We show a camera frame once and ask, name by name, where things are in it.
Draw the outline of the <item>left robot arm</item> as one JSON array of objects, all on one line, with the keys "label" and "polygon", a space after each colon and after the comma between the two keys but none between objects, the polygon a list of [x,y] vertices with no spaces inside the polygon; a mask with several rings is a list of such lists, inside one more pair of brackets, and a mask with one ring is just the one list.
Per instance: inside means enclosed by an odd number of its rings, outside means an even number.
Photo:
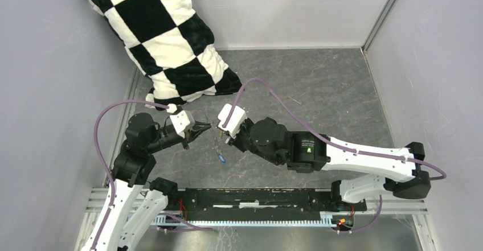
[{"label": "left robot arm", "polygon": [[178,185],[157,178],[151,182],[141,205],[130,214],[156,164],[154,153],[177,144],[188,149],[189,143],[211,128],[209,123],[195,121],[187,111],[169,119],[168,125],[160,125],[148,113],[129,119],[126,138],[110,170],[114,186],[83,250],[135,250],[158,214],[178,205]]}]

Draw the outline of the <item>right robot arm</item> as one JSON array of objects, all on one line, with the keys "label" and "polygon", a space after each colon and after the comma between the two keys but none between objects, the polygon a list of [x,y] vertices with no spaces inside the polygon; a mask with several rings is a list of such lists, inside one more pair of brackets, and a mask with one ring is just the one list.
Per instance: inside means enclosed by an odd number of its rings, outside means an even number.
[{"label": "right robot arm", "polygon": [[392,194],[409,200],[427,197],[429,173],[411,159],[422,161],[424,146],[412,142],[402,148],[383,148],[347,143],[334,137],[320,140],[309,131],[289,131],[271,118],[256,123],[249,118],[231,127],[218,129],[227,135],[227,144],[249,151],[266,161],[297,173],[345,170],[361,172],[356,179],[331,184],[329,203],[336,210],[359,203],[369,196]]}]

